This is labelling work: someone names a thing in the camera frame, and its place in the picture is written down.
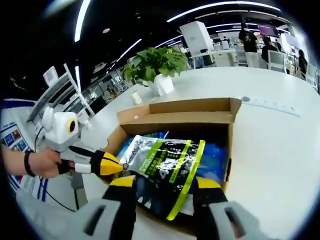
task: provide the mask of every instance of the white pot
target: white pot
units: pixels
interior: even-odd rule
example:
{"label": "white pot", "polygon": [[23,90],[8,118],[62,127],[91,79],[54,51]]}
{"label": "white pot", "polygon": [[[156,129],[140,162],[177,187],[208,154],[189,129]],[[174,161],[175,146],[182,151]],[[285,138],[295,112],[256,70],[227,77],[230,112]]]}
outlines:
{"label": "white pot", "polygon": [[155,76],[154,82],[148,81],[148,85],[156,96],[166,95],[175,89],[171,77],[162,74]]}

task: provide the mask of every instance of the power strip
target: power strip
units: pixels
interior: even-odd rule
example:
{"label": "power strip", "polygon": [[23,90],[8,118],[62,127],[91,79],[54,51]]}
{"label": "power strip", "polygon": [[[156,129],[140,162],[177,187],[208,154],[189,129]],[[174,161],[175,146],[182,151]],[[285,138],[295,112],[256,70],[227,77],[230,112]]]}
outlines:
{"label": "power strip", "polygon": [[265,99],[253,98],[248,96],[237,97],[237,99],[240,99],[243,104],[277,110],[283,113],[294,115],[296,117],[301,116],[301,112],[297,108],[293,106],[287,106],[278,102],[272,102]]}

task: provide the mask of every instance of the hand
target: hand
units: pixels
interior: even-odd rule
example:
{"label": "hand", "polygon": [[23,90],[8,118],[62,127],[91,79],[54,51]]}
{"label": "hand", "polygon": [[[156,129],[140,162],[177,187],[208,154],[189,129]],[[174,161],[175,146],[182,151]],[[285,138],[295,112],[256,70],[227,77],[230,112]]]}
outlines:
{"label": "hand", "polygon": [[54,178],[59,175],[57,164],[61,164],[60,153],[46,148],[29,156],[31,171],[43,178]]}

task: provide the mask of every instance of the white chair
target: white chair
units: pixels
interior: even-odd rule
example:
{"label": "white chair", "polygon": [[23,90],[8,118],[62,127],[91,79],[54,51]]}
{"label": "white chair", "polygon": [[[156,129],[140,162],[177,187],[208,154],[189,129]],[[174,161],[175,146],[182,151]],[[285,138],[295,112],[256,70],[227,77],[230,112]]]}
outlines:
{"label": "white chair", "polygon": [[318,80],[317,80],[318,69],[309,64],[306,67],[305,80],[311,84],[316,90],[318,90]]}
{"label": "white chair", "polygon": [[286,54],[279,51],[271,51],[268,50],[268,69],[281,72],[281,73],[287,73],[286,70]]}
{"label": "white chair", "polygon": [[104,92],[103,98],[107,103],[110,103],[113,100],[112,96],[110,96],[110,93],[108,91]]}
{"label": "white chair", "polygon": [[236,65],[237,66],[248,66],[246,52],[243,47],[235,47]]}

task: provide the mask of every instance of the small white cup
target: small white cup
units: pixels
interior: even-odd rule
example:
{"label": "small white cup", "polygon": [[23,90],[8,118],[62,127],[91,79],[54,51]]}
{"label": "small white cup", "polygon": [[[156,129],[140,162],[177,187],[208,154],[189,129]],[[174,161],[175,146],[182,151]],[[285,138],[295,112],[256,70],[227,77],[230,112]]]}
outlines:
{"label": "small white cup", "polygon": [[134,103],[135,103],[136,105],[142,103],[142,99],[141,99],[138,91],[134,91],[131,96],[132,96],[133,101],[134,101]]}

